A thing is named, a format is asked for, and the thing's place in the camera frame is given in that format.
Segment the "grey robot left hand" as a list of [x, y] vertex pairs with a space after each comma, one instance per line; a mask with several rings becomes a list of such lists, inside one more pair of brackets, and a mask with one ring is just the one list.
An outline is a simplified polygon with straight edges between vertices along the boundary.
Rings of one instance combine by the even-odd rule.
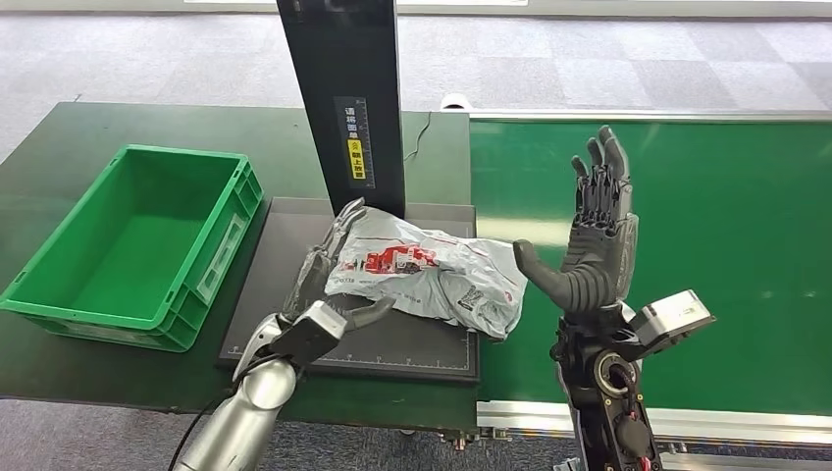
[[[366, 212], [364, 197], [348, 202], [335, 216], [324, 239], [308, 250], [284, 307], [278, 314], [283, 327], [292, 325], [313, 301], [324, 299], [326, 282], [338, 262], [351, 228]], [[335, 310], [346, 321], [345, 330], [350, 332], [378, 322], [393, 310], [394, 304], [393, 298], [383, 297], [369, 306]]]

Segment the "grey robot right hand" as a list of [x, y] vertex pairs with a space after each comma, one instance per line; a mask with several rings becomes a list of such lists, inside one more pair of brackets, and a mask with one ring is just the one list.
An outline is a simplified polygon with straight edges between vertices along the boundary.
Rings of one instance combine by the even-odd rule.
[[571, 159], [576, 174], [575, 213], [558, 269], [548, 266], [525, 239], [512, 243], [519, 271], [577, 320], [610, 309], [629, 291], [639, 218], [633, 212], [629, 159], [611, 127], [587, 142], [590, 166]]

